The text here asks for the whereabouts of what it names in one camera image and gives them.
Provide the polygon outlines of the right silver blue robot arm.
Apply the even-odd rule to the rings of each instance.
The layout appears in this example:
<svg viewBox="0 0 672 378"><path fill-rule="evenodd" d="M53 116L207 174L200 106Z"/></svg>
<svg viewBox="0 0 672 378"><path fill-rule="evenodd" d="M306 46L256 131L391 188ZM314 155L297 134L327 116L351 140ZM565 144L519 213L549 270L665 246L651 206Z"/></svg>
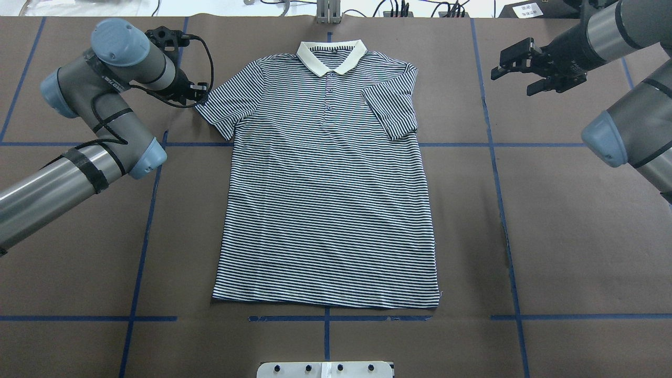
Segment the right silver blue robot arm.
<svg viewBox="0 0 672 378"><path fill-rule="evenodd" d="M490 71L538 75L526 93L564 93L585 83L589 72L659 45L670 56L670 1L573 1L579 23L545 46L525 38L500 52ZM624 69L628 91L581 132L583 144L610 167L631 166L670 203L671 62L640 82Z"/></svg>

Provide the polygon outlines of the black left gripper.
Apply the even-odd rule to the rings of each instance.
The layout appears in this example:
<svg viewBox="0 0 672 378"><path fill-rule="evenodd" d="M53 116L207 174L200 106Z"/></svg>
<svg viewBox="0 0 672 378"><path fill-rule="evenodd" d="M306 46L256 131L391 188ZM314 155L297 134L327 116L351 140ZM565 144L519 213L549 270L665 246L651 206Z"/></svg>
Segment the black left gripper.
<svg viewBox="0 0 672 378"><path fill-rule="evenodd" d="M149 29L145 32L145 36L163 53L165 68L156 79L144 84L144 91L171 106L186 106L188 101L193 101L193 106L204 104L211 92L211 84L190 81L179 67L178 58L180 48L187 47L193 40L199 41L208 58L211 58L205 40L198 35L165 26Z"/></svg>

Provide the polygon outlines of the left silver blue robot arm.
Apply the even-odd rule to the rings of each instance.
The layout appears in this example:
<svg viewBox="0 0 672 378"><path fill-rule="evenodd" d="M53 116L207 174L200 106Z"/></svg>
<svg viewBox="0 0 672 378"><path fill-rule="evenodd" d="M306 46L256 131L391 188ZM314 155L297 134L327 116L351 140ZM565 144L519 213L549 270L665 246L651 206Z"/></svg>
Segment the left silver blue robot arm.
<svg viewBox="0 0 672 378"><path fill-rule="evenodd" d="M2 255L121 177L139 180L165 163L165 149L122 93L139 89L178 109L204 103L213 82L195 83L178 65L178 50L192 41L206 46L180 29L142 31L107 18L87 50L41 82L44 101L62 117L80 118L94 138L2 191Z"/></svg>

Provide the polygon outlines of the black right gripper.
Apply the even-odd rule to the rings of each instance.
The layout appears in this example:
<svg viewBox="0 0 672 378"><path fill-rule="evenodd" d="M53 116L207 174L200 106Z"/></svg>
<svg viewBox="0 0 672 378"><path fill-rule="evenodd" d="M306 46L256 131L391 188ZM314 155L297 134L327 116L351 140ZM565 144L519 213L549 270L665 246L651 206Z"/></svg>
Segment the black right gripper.
<svg viewBox="0 0 672 378"><path fill-rule="evenodd" d="M512 46L512 52L502 50L499 64L490 71L490 79L497 80L510 72L532 72L542 77L527 86L527 96L548 91L561 93L561 89L573 89L586 82L585 72L562 72L559 63L543 47L537 47L533 38L519 41Z"/></svg>

